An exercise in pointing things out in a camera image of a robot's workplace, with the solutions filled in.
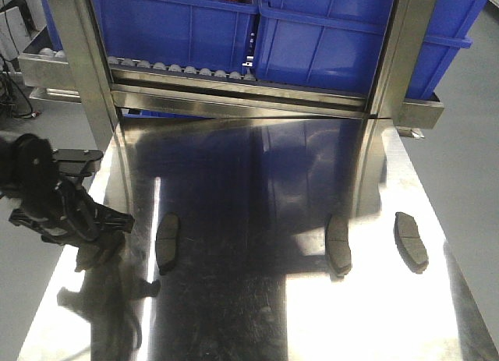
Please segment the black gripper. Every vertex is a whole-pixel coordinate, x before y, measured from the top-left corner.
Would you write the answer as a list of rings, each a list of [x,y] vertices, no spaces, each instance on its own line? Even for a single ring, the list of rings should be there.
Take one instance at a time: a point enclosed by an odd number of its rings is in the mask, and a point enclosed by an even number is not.
[[[102,158],[100,150],[8,149],[9,222],[45,242],[82,244],[75,272],[101,266],[121,250],[123,235],[100,233],[130,233],[135,223],[131,214],[96,204],[83,188]]]

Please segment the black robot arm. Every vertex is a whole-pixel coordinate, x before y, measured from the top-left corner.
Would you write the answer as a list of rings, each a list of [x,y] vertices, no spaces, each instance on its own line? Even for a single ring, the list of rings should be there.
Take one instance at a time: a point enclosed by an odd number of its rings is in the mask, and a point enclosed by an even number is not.
[[[97,203],[83,180],[100,168],[100,150],[55,149],[32,133],[1,140],[1,195],[13,202],[9,222],[43,242],[77,249],[76,270],[110,260],[134,218]]]

